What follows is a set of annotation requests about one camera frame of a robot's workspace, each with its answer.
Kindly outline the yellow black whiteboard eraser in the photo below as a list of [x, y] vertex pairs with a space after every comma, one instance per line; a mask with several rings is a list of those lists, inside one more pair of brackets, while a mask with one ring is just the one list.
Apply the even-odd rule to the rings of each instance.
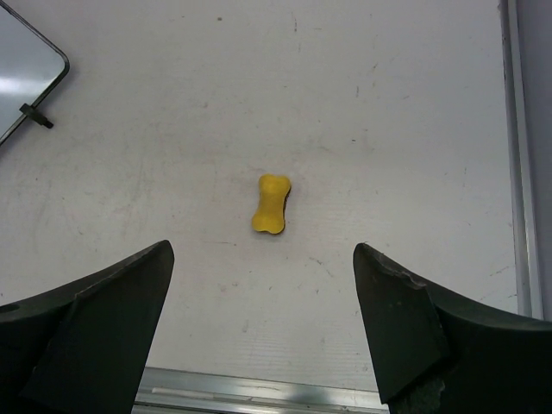
[[264, 174], [259, 178], [259, 203], [252, 217], [254, 231], [279, 235], [285, 229], [285, 206], [292, 183], [286, 176]]

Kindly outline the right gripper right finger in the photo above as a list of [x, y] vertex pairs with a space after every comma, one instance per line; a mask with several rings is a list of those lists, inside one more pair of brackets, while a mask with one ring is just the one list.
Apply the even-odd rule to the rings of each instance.
[[380, 401], [391, 413], [549, 413], [551, 324], [476, 302], [371, 246], [354, 278]]

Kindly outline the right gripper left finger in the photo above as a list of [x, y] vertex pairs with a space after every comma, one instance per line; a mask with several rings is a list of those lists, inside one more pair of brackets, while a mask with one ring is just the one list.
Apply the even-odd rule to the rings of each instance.
[[130, 413], [174, 265], [159, 241], [1, 308], [3, 413]]

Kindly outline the small black-framed whiteboard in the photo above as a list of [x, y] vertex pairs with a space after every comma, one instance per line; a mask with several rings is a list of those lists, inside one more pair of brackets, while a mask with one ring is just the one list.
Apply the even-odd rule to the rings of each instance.
[[39, 104], [69, 71], [66, 54], [1, 2], [1, 142], [28, 119], [20, 107], [41, 112]]

